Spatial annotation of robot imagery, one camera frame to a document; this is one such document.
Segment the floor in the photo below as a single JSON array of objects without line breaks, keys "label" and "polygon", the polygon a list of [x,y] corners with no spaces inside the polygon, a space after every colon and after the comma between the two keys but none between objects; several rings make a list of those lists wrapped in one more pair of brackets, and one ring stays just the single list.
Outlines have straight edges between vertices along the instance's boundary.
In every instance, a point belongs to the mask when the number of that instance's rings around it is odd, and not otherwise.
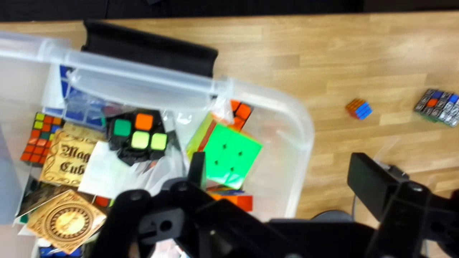
[{"label": "floor", "polygon": [[[459,94],[459,13],[122,21],[118,25],[219,49],[216,75],[231,75],[297,97],[315,127],[297,217],[350,213],[351,152],[394,164],[447,197],[459,188],[459,128],[413,114],[427,88]],[[10,23],[0,31],[53,35],[79,46],[79,23]],[[374,114],[350,118],[363,98]],[[357,220],[376,221],[357,204]]]}]

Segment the green rubik's cube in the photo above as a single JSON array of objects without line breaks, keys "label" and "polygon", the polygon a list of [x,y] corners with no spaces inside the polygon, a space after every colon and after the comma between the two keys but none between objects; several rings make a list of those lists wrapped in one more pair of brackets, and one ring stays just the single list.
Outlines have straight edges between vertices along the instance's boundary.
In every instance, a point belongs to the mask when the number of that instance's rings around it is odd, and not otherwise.
[{"label": "green rubik's cube", "polygon": [[204,148],[205,178],[229,188],[241,188],[261,150],[260,142],[216,124]]}]

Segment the plastic container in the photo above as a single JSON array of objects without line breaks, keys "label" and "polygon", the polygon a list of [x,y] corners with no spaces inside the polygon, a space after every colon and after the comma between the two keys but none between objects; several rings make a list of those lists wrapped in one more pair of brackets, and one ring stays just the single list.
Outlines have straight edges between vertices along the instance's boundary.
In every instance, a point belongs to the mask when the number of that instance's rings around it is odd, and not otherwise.
[{"label": "plastic container", "polygon": [[305,108],[294,98],[232,79],[209,81],[80,54],[53,39],[0,33],[1,223],[9,223],[19,207],[30,172],[19,161],[20,154],[34,112],[42,111],[43,92],[53,82],[56,65],[74,68],[72,85],[90,95],[130,107],[172,111],[182,125],[182,144],[191,138],[215,97],[252,105],[255,111],[244,131],[264,145],[244,185],[254,195],[252,214],[260,220],[295,215],[314,131]]}]

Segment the wooden floor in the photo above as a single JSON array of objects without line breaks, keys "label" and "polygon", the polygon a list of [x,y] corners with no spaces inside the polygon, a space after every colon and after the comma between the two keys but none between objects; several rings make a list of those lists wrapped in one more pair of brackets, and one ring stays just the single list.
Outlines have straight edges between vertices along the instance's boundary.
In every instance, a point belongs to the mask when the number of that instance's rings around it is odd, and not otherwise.
[{"label": "wooden floor", "polygon": [[[435,193],[459,188],[459,128],[412,112],[427,88],[459,94],[459,13],[123,21],[118,25],[219,51],[216,75],[298,98],[315,127],[315,147],[297,215],[351,210],[351,152],[396,164]],[[62,36],[79,46],[79,23],[10,23],[0,31]],[[364,98],[374,114],[350,118]],[[366,210],[358,221],[374,226]]]}]

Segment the clear plastic bin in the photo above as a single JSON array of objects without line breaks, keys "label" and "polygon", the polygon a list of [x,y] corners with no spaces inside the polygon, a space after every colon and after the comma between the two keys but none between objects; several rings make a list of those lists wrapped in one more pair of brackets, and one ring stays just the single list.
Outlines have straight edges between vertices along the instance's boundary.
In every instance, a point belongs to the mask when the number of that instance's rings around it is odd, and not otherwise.
[{"label": "clear plastic bin", "polygon": [[264,150],[244,190],[254,195],[260,220],[294,217],[310,160],[314,131],[305,108],[278,91],[232,79],[209,81],[173,71],[72,51],[60,41],[0,33],[0,213],[1,223],[17,211],[30,168],[20,162],[34,112],[53,81],[52,68],[74,68],[74,88],[107,101],[146,109],[191,114],[186,142],[211,104],[231,97],[255,108],[244,131]]}]

